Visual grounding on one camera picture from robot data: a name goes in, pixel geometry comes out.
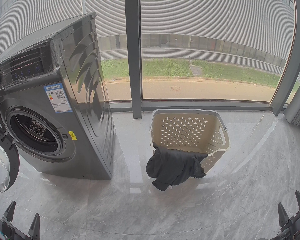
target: warning sticker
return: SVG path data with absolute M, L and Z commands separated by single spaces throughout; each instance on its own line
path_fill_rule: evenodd
M 68 131 L 68 133 L 70 134 L 72 140 L 77 140 L 75 134 L 73 133 L 73 131 Z
M 44 86 L 44 89 L 54 108 L 55 113 L 72 112 L 71 106 L 61 83 Z

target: black clothing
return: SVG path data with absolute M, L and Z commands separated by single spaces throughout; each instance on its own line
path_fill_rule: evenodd
M 177 149 L 167 149 L 153 143 L 154 155 L 149 159 L 146 172 L 151 178 L 153 186 L 165 191 L 169 185 L 179 185 L 189 177 L 202 178 L 206 174 L 200 162 L 207 154 L 185 152 Z

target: front-loading washing machine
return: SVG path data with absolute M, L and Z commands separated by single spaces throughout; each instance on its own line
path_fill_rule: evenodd
M 112 178 L 116 131 L 95 16 L 42 28 L 0 55 L 0 192 L 17 177 L 18 153 L 42 173 Z

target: corrugated metal wall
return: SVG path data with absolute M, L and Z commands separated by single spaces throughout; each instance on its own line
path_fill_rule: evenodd
M 98 37 L 126 33 L 124 0 L 86 0 L 97 12 Z M 240 43 L 287 59 L 294 29 L 294 10 L 283 0 L 141 0 L 142 34 L 183 34 Z M 220 53 L 194 49 L 145 48 L 145 58 L 186 58 L 217 61 Z M 102 59 L 124 58 L 120 49 L 102 52 Z M 222 61 L 281 73 L 282 68 L 242 56 L 223 54 Z
M 82 14 L 81 0 L 36 1 L 39 28 Z
M 81 0 L 18 0 L 0 15 L 0 53 L 49 24 L 81 14 Z
M 97 37 L 126 34 L 125 0 L 85 0 L 86 12 L 97 12 Z

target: road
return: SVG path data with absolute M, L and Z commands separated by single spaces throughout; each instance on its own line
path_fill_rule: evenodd
M 105 82 L 109 100 L 131 99 L 128 79 Z M 263 85 L 201 78 L 145 79 L 142 86 L 144 99 L 228 99 L 269 102 L 275 91 L 275 88 Z

